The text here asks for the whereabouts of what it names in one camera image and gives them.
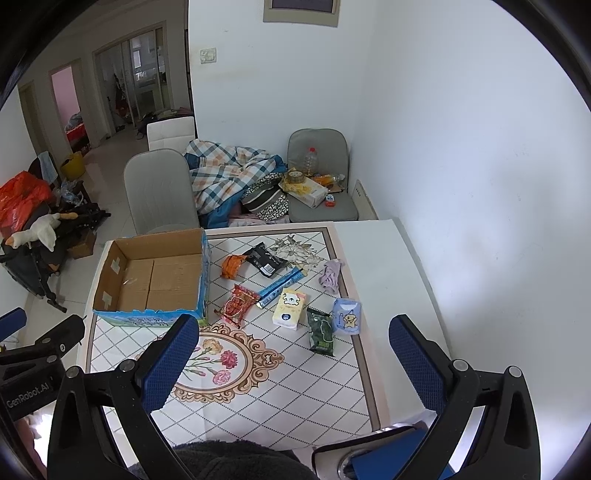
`purple cloth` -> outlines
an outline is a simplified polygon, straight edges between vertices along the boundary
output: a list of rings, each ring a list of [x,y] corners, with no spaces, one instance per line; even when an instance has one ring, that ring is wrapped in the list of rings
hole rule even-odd
[[[341,260],[328,260],[324,265],[324,273],[320,276],[320,285],[324,288],[326,293],[331,295],[339,294],[339,273],[340,266],[343,264]]]

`doorway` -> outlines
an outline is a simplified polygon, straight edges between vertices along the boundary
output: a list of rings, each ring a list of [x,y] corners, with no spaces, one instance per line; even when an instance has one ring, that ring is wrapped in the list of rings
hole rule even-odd
[[[51,74],[51,87],[53,88],[61,127],[72,152],[79,151],[82,155],[86,155],[90,150],[90,139],[80,111],[72,65]]]
[[[111,44],[95,54],[103,108],[112,133],[171,108],[164,28]]]
[[[33,82],[29,82],[18,89],[18,96],[21,99],[22,115],[25,119],[27,131],[31,138],[31,143],[35,149],[35,153],[39,155],[41,152],[49,150],[48,143],[43,131],[43,126],[39,120],[39,107],[37,106],[37,97],[35,96],[35,86]]]

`glass door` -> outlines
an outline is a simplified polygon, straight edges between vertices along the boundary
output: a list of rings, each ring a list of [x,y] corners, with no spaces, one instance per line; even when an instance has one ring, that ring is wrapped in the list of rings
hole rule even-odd
[[[111,130],[118,132],[128,124],[135,127],[137,108],[129,98],[121,45],[99,53],[95,61]]]
[[[160,49],[157,46],[156,30],[130,38],[128,44],[132,81],[141,116],[164,110],[167,107],[162,83],[166,80],[166,65],[164,46],[161,45]],[[168,85],[165,85],[165,89],[168,99]]]
[[[113,132],[171,108],[162,28],[124,40],[95,61]]]

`stuffed goose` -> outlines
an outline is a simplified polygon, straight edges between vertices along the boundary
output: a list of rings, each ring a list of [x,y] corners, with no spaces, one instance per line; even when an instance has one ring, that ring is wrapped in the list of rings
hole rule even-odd
[[[41,241],[50,252],[56,246],[55,229],[60,225],[61,220],[75,220],[78,218],[77,213],[54,213],[51,215],[43,215],[33,222],[29,230],[22,232],[15,232],[6,240],[6,244],[12,248],[18,248],[21,245],[29,244],[35,240]]]

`plastic bottle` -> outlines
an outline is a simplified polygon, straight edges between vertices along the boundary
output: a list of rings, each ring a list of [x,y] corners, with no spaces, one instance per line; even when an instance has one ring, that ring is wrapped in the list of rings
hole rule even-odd
[[[338,185],[345,179],[345,176],[342,173],[338,175],[321,175],[319,177],[312,177],[316,183],[319,183],[323,187],[330,187],[331,185]]]
[[[316,173],[318,173],[318,154],[316,153],[316,149],[314,147],[311,147],[304,157],[304,161],[302,163],[302,173],[306,177],[311,177],[312,175],[316,175]]]

